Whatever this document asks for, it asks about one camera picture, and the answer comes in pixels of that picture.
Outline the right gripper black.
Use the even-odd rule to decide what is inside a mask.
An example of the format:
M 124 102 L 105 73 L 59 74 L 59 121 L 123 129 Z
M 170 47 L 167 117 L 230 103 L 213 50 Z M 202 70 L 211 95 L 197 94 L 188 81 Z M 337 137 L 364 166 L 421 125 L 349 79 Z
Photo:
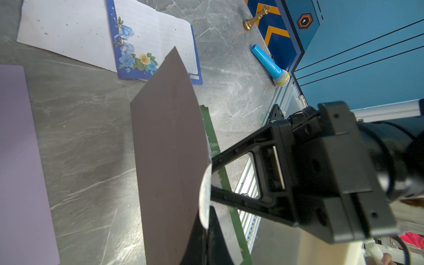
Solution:
M 212 158 L 212 172 L 258 148 L 259 198 L 212 186 L 211 200 L 300 227 L 327 243 L 399 232 L 389 206 L 398 175 L 399 129 L 357 122 L 343 102 L 299 123 L 277 121 Z

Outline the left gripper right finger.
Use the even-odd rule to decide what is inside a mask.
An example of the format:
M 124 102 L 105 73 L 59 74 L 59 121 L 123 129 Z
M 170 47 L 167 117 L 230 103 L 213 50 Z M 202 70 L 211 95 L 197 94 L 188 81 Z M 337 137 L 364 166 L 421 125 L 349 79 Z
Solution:
M 227 249 L 218 216 L 213 206 L 210 206 L 209 228 L 207 237 L 207 264 L 208 265 L 233 265 Z

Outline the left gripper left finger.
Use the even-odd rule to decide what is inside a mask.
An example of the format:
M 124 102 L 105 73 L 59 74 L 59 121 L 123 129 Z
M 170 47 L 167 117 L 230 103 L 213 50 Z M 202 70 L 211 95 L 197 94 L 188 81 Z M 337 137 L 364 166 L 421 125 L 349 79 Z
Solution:
M 199 213 L 197 213 L 189 242 L 180 265 L 206 265 L 207 236 L 208 230 L 203 227 Z

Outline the grey envelope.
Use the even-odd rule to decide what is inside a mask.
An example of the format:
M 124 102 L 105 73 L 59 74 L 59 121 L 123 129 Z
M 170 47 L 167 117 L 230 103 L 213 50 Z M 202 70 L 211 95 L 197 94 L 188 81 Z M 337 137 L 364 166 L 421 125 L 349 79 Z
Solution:
M 130 110 L 146 262 L 178 265 L 198 215 L 210 158 L 199 103 L 177 49 Z

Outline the green bordered letter paper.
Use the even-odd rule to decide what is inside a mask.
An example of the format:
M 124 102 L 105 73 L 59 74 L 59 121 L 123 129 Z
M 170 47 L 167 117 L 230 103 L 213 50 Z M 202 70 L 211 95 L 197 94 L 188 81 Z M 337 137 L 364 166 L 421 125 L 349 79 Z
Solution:
M 200 106 L 212 158 L 206 167 L 199 195 L 199 213 L 190 243 L 200 248 L 201 265 L 250 265 L 250 251 L 237 207 L 249 198 L 232 192 L 209 109 Z

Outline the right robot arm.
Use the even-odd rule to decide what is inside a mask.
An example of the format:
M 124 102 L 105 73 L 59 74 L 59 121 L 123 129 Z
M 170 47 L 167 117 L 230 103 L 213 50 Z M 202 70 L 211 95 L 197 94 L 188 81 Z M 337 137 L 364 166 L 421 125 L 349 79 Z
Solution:
M 345 102 L 321 103 L 265 125 L 215 156 L 212 170 L 243 155 L 258 197 L 213 187 L 212 200 L 329 244 L 398 234 L 389 204 L 424 193 L 422 116 L 365 123 Z

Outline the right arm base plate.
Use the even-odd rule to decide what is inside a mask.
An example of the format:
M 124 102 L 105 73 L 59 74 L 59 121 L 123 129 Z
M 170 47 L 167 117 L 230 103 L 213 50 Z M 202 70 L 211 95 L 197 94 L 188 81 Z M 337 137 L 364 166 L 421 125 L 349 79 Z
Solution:
M 281 120 L 285 120 L 284 114 L 281 111 L 279 105 L 274 104 L 271 108 L 268 118 L 266 119 L 265 124 L 267 125 L 267 124 L 274 123 L 276 121 L 281 121 Z

